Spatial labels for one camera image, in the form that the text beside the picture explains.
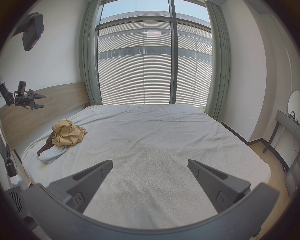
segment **mattress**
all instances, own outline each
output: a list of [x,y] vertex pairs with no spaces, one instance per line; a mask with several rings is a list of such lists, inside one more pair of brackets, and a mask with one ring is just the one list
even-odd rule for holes
[[23,167],[33,184],[46,187],[112,159],[112,171],[84,212],[104,223],[159,229],[216,215],[188,159],[245,179],[252,189],[271,177],[250,147],[192,105],[98,105],[69,119],[88,131],[83,141],[44,164],[37,152],[49,130],[25,150]]

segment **robotic claw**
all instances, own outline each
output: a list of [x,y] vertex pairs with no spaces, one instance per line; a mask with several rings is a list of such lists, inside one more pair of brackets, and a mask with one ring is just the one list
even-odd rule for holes
[[33,92],[32,89],[25,91],[25,87],[26,87],[26,82],[20,81],[18,85],[18,90],[15,91],[14,94],[12,94],[7,90],[5,83],[1,82],[0,92],[2,94],[2,97],[6,101],[6,105],[10,106],[11,104],[14,104],[15,106],[31,108],[32,110],[44,107],[44,105],[35,104],[35,99],[46,98],[46,97],[44,95]]

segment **mirror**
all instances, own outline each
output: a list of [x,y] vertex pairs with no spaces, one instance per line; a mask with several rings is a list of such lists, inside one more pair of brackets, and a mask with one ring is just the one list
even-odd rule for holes
[[291,115],[292,111],[295,113],[295,119],[300,120],[300,90],[295,90],[289,97],[287,112]]

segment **curtain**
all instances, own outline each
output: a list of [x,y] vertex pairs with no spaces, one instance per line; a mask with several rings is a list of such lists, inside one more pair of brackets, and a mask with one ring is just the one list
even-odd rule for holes
[[95,28],[100,2],[93,0],[88,3],[79,37],[80,77],[85,82],[91,105],[102,105],[95,62]]
[[205,5],[212,33],[212,73],[205,113],[220,122],[229,84],[229,36],[220,6],[209,1]]

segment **window frame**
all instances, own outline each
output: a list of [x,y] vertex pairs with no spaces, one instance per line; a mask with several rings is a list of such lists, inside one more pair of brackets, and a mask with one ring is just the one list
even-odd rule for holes
[[[170,16],[135,16],[135,17],[127,17],[127,18],[123,18],[123,19],[117,19],[117,20],[113,20],[113,21],[109,21],[109,22],[105,22],[100,24],[100,20],[101,20],[101,16],[102,16],[102,12],[103,12],[103,6],[106,3],[109,2],[114,2],[114,1],[118,1],[118,0],[103,0],[101,1],[100,4],[100,8],[98,11],[98,15],[97,15],[97,24],[96,25],[96,34],[95,34],[95,63],[96,63],[96,71],[98,72],[98,38],[99,38],[99,30],[104,29],[104,28],[108,28],[111,26],[116,26],[116,25],[120,25],[123,23],[135,23],[135,22],[168,22],[171,25],[171,84],[170,84],[170,104],[175,104],[176,103],[176,90],[177,90],[177,74],[178,74],[178,55],[179,55],[179,48],[178,48],[178,31],[177,31],[177,24],[183,24],[186,26],[191,26],[191,27],[195,27],[204,31],[207,31],[209,33],[212,32],[210,27],[207,27],[205,25],[202,25],[200,23],[196,23],[196,22],[192,22],[189,20],[185,20],[185,19],[180,19],[176,17],[176,11],[175,11],[175,4],[174,4],[174,0],[166,0],[169,3],[169,13]],[[203,7],[206,7],[204,3],[199,2],[197,0],[184,0],[187,2],[191,2]],[[199,36],[200,40],[204,40],[205,37],[203,36]],[[144,49],[144,53],[142,54],[151,54],[151,53],[146,53],[146,48]]]

